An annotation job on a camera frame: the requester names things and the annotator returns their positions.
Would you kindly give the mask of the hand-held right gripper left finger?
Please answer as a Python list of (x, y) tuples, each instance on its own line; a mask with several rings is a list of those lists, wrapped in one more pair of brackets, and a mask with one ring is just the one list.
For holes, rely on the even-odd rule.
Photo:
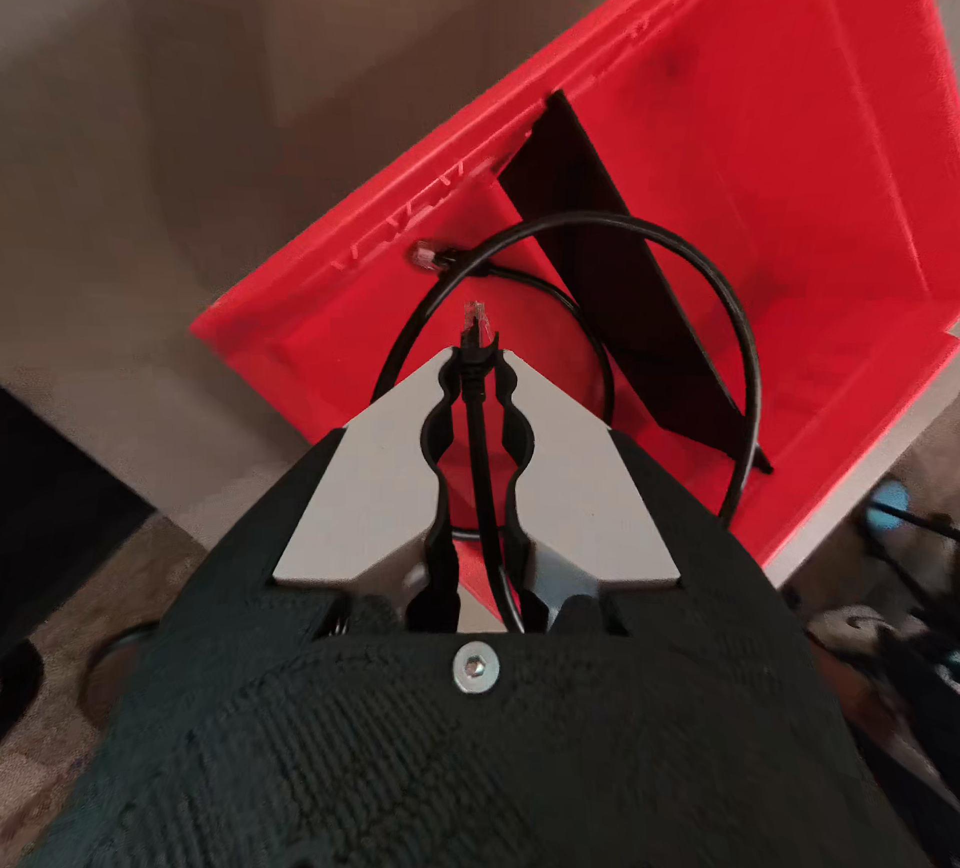
[(451, 544), (440, 461), (454, 439), (456, 360), (441, 350), (345, 425), (272, 571), (278, 585), (393, 606), (427, 587), (429, 550)]

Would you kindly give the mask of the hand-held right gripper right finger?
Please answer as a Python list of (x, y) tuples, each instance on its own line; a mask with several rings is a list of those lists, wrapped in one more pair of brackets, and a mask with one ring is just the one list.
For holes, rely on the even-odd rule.
[(609, 427), (511, 351), (494, 370), (514, 464), (504, 505), (513, 586), (545, 606), (676, 587), (679, 570)]

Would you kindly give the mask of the red plastic bin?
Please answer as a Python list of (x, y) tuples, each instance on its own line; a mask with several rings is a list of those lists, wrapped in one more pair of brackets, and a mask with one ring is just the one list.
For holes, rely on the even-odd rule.
[(499, 180), (562, 92), (631, 214), (724, 273), (763, 380), (732, 529), (780, 586), (830, 496), (958, 358), (958, 94), (936, 0), (608, 0), (192, 323), (314, 443), (371, 397), (430, 278), (520, 217)]

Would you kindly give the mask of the black bin divider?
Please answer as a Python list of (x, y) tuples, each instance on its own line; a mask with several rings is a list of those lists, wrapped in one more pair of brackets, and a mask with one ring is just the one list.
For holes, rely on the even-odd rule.
[[(498, 181), (525, 221), (582, 211), (629, 213), (561, 91), (546, 98)], [(736, 458), (747, 421), (646, 240), (597, 225), (545, 231), (536, 240), (656, 424)]]

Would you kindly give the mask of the dark object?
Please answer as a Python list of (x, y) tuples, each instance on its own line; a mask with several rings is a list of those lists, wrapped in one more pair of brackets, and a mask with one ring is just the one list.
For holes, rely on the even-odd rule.
[(155, 513), (150, 502), (1, 390), (1, 738), (36, 699), (33, 632)]

